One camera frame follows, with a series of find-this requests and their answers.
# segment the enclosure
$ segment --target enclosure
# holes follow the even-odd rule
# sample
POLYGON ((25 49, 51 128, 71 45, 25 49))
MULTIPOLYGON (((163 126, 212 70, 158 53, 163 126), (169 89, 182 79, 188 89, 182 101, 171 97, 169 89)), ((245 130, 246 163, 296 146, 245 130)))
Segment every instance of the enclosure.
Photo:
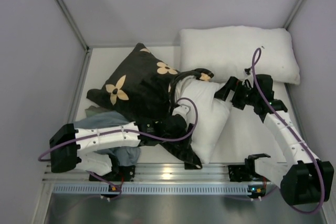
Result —
MULTIPOLYGON (((2 223, 335 223, 335 188, 315 215, 295 212, 278 191, 262 201, 235 199, 263 182, 231 181, 230 165, 257 153, 286 162, 252 107, 231 110, 211 161, 202 169, 185 169, 161 145, 140 147, 134 180, 125 182, 125 195, 111 202, 100 198, 107 184, 89 181, 79 170, 52 173, 50 162, 37 158, 62 125, 86 117, 86 109, 96 105, 87 92, 100 89, 137 43, 181 70, 186 48, 181 29, 245 26, 284 28, 291 34, 301 81, 275 81, 275 97, 284 102, 314 153, 336 165, 336 0, 0 3, 2 223)), ((205 57, 204 68, 208 65, 205 57)))

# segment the perforated strip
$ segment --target perforated strip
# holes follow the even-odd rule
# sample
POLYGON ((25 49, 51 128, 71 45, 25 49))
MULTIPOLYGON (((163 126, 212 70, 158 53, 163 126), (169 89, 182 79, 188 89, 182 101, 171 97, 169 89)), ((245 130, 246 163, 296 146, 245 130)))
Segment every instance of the perforated strip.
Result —
MULTIPOLYGON (((54 194, 117 194, 108 185, 56 184, 54 194)), ((134 185, 124 184, 123 194, 132 195, 249 195, 247 185, 134 185)))

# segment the gray wall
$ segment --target gray wall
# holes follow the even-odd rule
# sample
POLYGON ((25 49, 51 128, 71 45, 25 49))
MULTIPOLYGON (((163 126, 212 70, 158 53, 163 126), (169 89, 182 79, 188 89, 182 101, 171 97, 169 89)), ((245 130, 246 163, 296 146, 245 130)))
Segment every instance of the gray wall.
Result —
POLYGON ((0 0, 0 222, 28 223, 84 51, 54 0, 0 0))
POLYGON ((282 27, 296 0, 65 0, 91 46, 178 43, 181 28, 282 27))
POLYGON ((301 71, 290 93, 311 148, 336 167, 336 0, 307 0, 289 31, 301 71))

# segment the gray floor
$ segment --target gray floor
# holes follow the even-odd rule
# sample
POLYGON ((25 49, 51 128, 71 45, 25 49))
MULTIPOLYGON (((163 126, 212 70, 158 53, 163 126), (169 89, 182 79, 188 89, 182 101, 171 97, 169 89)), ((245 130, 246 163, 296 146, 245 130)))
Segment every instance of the gray floor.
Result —
POLYGON ((322 212, 305 216, 293 211, 278 192, 262 202, 246 202, 223 196, 125 195, 108 203, 96 197, 81 202, 62 218, 57 218, 86 197, 53 195, 45 224, 326 223, 322 212))

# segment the white pillow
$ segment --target white pillow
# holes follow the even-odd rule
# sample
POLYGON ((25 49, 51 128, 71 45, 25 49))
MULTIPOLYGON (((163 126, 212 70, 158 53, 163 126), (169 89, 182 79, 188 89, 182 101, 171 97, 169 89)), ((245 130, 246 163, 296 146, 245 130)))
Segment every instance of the white pillow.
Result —
POLYGON ((257 73, 269 74, 274 81, 300 83, 291 36, 285 29, 229 26, 207 30, 182 29, 181 71, 207 68, 214 81, 227 81, 230 76, 245 78, 244 69, 251 67, 254 51, 261 48, 257 73))
MULTIPOLYGON (((224 84, 195 80, 187 77, 176 85, 175 98, 190 98, 197 107, 198 123, 192 135, 192 149, 202 163, 208 164, 229 117, 232 104, 214 98, 224 84)), ((190 106, 187 124, 195 122, 194 107, 188 101, 179 104, 190 106)))

